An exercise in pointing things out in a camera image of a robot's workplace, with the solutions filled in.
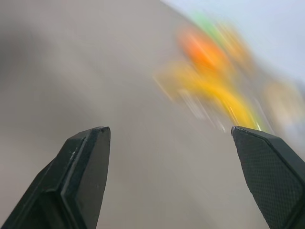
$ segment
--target green object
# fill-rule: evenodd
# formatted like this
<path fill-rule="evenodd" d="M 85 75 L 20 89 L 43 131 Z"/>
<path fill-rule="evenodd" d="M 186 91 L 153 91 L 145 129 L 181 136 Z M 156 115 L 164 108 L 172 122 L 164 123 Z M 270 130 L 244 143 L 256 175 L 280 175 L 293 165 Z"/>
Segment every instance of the green object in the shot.
<path fill-rule="evenodd" d="M 224 44 L 221 40 L 221 32 L 210 19 L 203 16 L 201 13 L 194 13 L 192 16 L 192 21 L 197 25 L 201 30 L 204 31 L 217 45 L 224 47 Z"/>

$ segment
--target orange object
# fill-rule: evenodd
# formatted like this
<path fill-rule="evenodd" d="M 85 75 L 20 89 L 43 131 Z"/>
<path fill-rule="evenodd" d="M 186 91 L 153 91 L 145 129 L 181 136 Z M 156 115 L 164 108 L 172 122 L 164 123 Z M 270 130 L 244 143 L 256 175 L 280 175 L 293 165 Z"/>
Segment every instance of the orange object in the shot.
<path fill-rule="evenodd" d="M 180 44 L 200 71 L 223 73 L 230 67 L 225 53 L 207 36 L 195 30 L 184 30 Z"/>

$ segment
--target blurry object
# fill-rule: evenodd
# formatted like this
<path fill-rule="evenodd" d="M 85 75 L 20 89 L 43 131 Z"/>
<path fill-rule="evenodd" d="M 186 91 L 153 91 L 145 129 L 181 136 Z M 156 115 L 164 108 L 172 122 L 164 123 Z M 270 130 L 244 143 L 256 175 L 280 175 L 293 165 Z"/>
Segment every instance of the blurry object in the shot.
<path fill-rule="evenodd" d="M 203 74 L 225 77 L 229 74 L 229 70 L 232 70 L 223 50 L 195 28 L 185 29 L 180 34 L 179 40 L 184 52 Z"/>
<path fill-rule="evenodd" d="M 241 39 L 241 36 L 233 28 L 232 25 L 221 21 L 212 21 L 196 13 L 193 17 L 193 22 L 215 42 L 235 64 L 244 70 L 252 68 L 252 58 L 246 48 L 246 45 Z"/>
<path fill-rule="evenodd" d="M 262 129 L 253 109 L 231 85 L 221 79 L 202 76 L 187 63 L 172 66 L 156 81 L 172 100 L 183 98 L 181 93 L 187 91 L 194 98 L 193 103 L 194 100 L 212 102 L 234 125 Z"/>
<path fill-rule="evenodd" d="M 280 82 L 267 85 L 265 100 L 276 130 L 293 144 L 305 145 L 305 103 L 297 87 Z"/>

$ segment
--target textured gripper pad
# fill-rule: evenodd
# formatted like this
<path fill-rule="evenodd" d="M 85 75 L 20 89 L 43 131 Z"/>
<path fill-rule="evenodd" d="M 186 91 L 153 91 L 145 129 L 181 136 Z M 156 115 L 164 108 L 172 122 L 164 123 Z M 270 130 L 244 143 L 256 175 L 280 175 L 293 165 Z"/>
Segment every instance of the textured gripper pad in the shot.
<path fill-rule="evenodd" d="M 300 207 L 303 186 L 265 139 L 232 131 L 246 183 L 271 229 L 284 229 Z"/>

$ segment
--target gray floor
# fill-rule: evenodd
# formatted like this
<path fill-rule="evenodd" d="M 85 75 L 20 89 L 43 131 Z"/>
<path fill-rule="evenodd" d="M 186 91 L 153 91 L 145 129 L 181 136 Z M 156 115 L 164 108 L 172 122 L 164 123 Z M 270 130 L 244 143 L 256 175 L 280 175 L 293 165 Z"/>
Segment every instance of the gray floor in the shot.
<path fill-rule="evenodd" d="M 158 0 L 1 1 L 0 223 L 66 138 L 107 125 L 98 229 L 268 228 L 231 136 L 152 79 L 185 23 Z"/>

